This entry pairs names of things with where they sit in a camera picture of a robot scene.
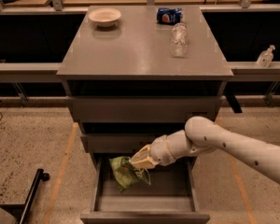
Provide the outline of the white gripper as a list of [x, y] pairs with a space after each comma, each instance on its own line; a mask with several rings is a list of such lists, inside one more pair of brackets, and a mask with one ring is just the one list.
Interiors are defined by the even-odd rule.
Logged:
[[158, 137], [151, 145], [145, 145], [129, 159], [136, 169], [154, 169], [157, 165], [168, 166], [175, 161], [168, 135]]

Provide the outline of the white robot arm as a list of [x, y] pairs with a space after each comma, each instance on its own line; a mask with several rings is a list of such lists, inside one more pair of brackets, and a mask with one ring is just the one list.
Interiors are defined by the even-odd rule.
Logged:
[[183, 130], [156, 138], [135, 153], [130, 164], [154, 169], [213, 149], [225, 151], [280, 185], [280, 146], [227, 131], [204, 117], [192, 117]]

